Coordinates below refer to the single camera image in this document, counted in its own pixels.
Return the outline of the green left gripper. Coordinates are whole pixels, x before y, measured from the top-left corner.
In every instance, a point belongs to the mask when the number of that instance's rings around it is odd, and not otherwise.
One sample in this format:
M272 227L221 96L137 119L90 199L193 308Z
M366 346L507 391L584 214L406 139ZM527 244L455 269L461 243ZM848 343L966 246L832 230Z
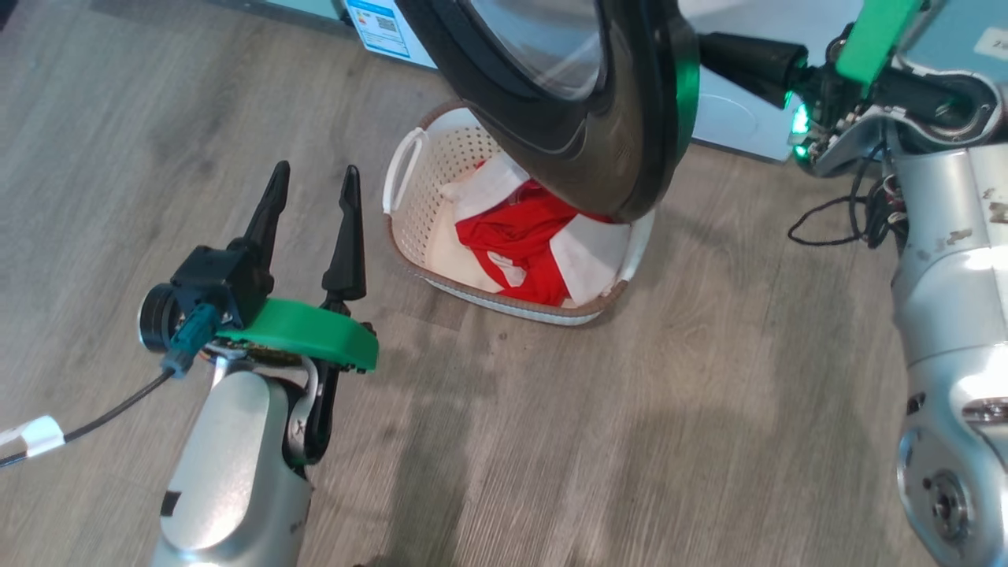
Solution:
M257 268L269 272L280 215L287 208L291 164L278 161L263 196L241 238ZM330 363L342 369L375 371L380 346L378 338L363 323L350 318L348 302L366 297L366 243L363 224L360 172L348 165L339 191L337 244L321 287L325 299L320 306L305 302L266 298L255 313L222 325L204 349L213 353L249 353L255 350L284 352Z

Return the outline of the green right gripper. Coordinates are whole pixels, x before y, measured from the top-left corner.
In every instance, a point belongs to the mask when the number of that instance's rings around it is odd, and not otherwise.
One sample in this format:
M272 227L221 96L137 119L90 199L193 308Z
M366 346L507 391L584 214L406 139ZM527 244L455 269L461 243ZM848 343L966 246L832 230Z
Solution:
M863 154L856 134L883 115L896 87L892 61L925 0L863 0L854 22L829 43L825 62L809 64L802 44L712 32L699 35L703 67L770 105L802 100L792 125L798 162L852 161Z

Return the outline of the black round washing machine door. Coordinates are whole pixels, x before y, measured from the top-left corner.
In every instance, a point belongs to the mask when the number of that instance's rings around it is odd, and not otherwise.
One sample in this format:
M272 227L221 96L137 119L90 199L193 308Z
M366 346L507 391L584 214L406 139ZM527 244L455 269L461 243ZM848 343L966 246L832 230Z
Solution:
M635 221L691 142L699 41L678 0L396 0L509 157L586 213Z

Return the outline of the white washing machine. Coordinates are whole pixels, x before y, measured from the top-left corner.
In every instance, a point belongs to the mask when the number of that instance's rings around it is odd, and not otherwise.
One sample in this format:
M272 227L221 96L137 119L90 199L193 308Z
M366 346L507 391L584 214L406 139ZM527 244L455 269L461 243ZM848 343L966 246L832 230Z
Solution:
M433 68L396 0L342 0L367 50ZM573 95L600 62L587 11L593 0L461 0L476 20L516 54L525 71L559 95ZM862 0L677 0L696 32L724 32L799 43L820 64L825 47L857 17ZM702 143L785 161L797 107L778 109L741 87L701 71L692 136Z

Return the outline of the white perforated laundry basket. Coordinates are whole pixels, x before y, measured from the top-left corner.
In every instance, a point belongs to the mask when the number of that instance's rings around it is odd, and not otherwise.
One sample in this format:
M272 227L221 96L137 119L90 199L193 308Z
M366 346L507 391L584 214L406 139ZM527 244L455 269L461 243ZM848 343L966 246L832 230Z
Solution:
M474 169L498 151L499 144L463 103L447 102L425 115L400 140L386 172L382 209L391 248L412 274L466 302L544 324L573 327L590 323L628 290L649 243L655 212L630 225L614 284L607 293L583 306L571 302L543 306L501 297L482 287L451 279L442 269L429 266L433 252L446 249L439 243L442 233L447 231L447 201L439 193L442 185Z

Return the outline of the white oval filter cover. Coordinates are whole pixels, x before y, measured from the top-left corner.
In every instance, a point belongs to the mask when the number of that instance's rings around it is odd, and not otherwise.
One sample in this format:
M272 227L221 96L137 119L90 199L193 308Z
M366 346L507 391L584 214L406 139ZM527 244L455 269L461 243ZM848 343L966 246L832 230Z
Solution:
M782 117L779 110L760 101L701 94L692 139L777 159L784 154Z

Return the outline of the blue white energy label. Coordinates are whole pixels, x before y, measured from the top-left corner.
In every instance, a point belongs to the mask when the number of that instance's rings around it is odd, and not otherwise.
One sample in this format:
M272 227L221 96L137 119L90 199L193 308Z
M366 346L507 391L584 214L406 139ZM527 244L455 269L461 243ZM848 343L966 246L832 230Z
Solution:
M391 0L343 0L367 50L410 60L410 50L391 8Z

